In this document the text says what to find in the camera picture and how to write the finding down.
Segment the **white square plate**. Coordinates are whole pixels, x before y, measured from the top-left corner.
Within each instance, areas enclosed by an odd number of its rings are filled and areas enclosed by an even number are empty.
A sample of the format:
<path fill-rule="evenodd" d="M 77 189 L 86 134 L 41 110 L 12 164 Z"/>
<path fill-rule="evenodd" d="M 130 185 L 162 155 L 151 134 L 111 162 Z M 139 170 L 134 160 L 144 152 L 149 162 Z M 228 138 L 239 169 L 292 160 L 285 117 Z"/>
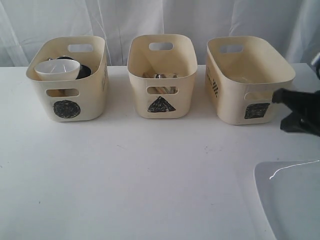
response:
<path fill-rule="evenodd" d="M 320 162 L 266 161 L 254 168 L 257 193 L 277 240 L 320 238 Z"/>

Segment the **small steel bowl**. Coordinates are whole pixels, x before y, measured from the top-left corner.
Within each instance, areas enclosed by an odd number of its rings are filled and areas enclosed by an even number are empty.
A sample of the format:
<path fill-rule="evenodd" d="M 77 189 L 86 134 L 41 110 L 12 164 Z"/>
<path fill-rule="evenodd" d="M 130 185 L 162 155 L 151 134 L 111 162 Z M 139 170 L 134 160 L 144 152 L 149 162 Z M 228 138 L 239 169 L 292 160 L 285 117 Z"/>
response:
<path fill-rule="evenodd" d="M 76 80 L 87 78 L 91 74 L 92 74 L 92 70 L 88 66 L 81 64 L 80 68 L 79 68 L 79 73 L 76 77 Z"/>

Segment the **steel mug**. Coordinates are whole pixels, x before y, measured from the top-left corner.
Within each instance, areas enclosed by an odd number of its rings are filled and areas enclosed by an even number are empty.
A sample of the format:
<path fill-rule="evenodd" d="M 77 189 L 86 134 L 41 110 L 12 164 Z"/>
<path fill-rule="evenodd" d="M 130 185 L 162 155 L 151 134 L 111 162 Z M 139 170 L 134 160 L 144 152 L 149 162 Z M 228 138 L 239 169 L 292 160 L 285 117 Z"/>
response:
<path fill-rule="evenodd" d="M 70 56 L 67 56 L 67 55 L 63 55 L 63 56 L 59 56 L 57 58 L 52 58 L 52 57 L 49 57 L 47 59 L 47 61 L 53 61 L 53 62 L 57 62 L 57 63 L 62 63 L 62 62 L 77 62 L 74 58 L 70 57 Z"/>

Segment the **white ceramic bowl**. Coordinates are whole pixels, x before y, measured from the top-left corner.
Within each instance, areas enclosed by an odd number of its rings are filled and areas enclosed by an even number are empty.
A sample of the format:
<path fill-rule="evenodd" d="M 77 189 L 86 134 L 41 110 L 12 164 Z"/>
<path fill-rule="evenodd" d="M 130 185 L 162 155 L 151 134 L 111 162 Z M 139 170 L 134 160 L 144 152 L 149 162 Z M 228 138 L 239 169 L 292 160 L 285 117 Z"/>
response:
<path fill-rule="evenodd" d="M 52 59 L 38 63 L 34 70 L 42 81 L 75 80 L 80 63 L 71 59 Z"/>

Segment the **cream bin with square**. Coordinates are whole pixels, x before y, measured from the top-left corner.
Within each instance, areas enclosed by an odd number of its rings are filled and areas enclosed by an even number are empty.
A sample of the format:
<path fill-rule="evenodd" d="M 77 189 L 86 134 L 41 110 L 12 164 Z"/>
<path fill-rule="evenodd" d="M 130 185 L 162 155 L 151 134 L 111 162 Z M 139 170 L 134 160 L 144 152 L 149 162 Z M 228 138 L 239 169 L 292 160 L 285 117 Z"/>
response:
<path fill-rule="evenodd" d="M 205 89 L 217 116 L 230 125 L 270 122 L 279 107 L 273 93 L 289 89 L 296 72 L 266 40 L 218 37 L 207 42 Z"/>

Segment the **cream bin with triangle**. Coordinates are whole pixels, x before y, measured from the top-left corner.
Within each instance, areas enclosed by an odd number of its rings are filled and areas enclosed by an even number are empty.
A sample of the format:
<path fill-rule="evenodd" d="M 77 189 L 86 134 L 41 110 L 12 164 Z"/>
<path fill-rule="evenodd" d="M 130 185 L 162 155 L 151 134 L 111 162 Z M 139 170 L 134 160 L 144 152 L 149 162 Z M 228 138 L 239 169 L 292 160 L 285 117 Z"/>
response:
<path fill-rule="evenodd" d="M 136 112 L 146 119 L 185 116 L 190 110 L 197 70 L 195 49 L 187 36 L 151 34 L 134 38 L 127 71 Z M 143 73 L 164 74 L 165 78 L 144 78 Z M 167 87 L 173 93 L 149 94 L 149 87 Z"/>

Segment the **white backdrop curtain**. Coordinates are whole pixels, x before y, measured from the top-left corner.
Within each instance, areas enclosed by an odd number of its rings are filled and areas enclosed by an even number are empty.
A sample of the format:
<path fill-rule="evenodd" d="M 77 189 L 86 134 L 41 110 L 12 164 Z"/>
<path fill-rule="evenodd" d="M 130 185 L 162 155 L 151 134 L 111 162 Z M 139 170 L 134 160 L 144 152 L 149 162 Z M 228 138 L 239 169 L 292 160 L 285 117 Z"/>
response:
<path fill-rule="evenodd" d="M 180 34 L 191 39 L 199 64 L 218 37 L 255 36 L 288 62 L 310 63 L 320 51 L 317 0 L 3 0 L 0 65 L 25 67 L 47 41 L 98 36 L 108 64 L 124 66 L 135 37 Z"/>

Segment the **cream bin with circle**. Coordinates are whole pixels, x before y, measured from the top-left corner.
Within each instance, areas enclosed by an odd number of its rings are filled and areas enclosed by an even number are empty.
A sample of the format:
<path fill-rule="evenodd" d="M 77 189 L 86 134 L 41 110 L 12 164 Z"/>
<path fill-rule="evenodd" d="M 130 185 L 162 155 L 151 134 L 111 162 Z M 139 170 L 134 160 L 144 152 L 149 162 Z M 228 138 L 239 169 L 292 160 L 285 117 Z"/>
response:
<path fill-rule="evenodd" d="M 91 74 L 84 78 L 42 80 L 37 64 L 68 56 L 87 66 Z M 99 36 L 65 36 L 46 42 L 26 71 L 47 116 L 56 122 L 88 121 L 99 117 L 107 98 L 106 42 Z"/>

